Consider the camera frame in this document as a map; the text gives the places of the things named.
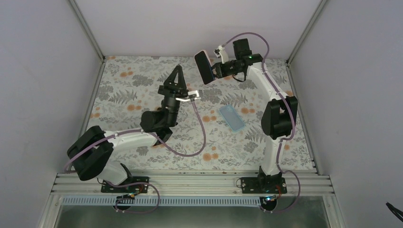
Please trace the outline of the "light blue phone case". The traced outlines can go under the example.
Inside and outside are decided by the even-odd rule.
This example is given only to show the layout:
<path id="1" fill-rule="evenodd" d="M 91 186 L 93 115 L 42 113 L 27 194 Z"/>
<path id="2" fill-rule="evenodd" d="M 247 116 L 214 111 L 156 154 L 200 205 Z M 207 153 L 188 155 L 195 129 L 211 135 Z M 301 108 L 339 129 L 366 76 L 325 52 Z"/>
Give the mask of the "light blue phone case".
<path id="1" fill-rule="evenodd" d="M 245 127 L 244 121 L 232 105 L 229 104 L 219 108 L 219 113 L 233 132 L 238 132 Z"/>

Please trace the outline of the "black phone from blue case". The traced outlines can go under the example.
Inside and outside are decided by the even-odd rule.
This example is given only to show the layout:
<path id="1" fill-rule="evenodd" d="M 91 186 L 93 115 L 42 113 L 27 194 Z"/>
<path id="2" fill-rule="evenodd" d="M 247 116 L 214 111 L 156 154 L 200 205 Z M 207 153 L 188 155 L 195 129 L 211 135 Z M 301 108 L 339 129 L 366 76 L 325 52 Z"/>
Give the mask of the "black phone from blue case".
<path id="1" fill-rule="evenodd" d="M 154 146 L 165 144 L 171 137 L 172 133 L 173 132 L 169 128 L 154 132 L 153 136 L 155 136 L 157 139 L 157 142 L 154 144 Z"/>

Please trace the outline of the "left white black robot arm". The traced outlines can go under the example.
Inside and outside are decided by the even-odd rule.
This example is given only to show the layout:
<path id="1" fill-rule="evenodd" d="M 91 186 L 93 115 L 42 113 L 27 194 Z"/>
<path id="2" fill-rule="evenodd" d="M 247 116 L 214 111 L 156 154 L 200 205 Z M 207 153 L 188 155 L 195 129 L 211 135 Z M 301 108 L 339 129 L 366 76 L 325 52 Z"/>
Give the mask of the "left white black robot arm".
<path id="1" fill-rule="evenodd" d="M 143 112 L 140 128 L 112 132 L 103 131 L 98 125 L 90 127 L 67 150 L 67 166 L 72 165 L 82 181 L 99 178 L 120 192 L 129 191 L 132 187 L 129 169 L 110 161 L 110 156 L 113 152 L 167 142 L 172 135 L 171 128 L 177 125 L 181 100 L 188 93 L 182 67 L 177 65 L 159 86 L 158 94 L 164 96 L 161 107 Z"/>

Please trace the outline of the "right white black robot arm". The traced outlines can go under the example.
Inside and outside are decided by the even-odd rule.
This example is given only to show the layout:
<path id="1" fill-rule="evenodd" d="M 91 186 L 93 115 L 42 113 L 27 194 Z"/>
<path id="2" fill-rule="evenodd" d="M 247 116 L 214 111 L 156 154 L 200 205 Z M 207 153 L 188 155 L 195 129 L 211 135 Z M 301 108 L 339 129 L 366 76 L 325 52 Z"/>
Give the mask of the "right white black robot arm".
<path id="1" fill-rule="evenodd" d="M 295 134 L 298 100 L 288 96 L 267 70 L 261 54 L 250 50 L 246 38 L 233 42 L 235 59 L 230 60 L 224 46 L 218 46 L 214 53 L 221 63 L 213 65 L 216 78 L 244 74 L 244 79 L 250 79 L 260 90 L 267 102 L 260 125 L 267 136 L 265 156 L 256 177 L 241 178 L 244 194 L 252 193 L 285 193 L 286 183 L 282 177 L 279 162 L 282 156 L 282 143 Z"/>

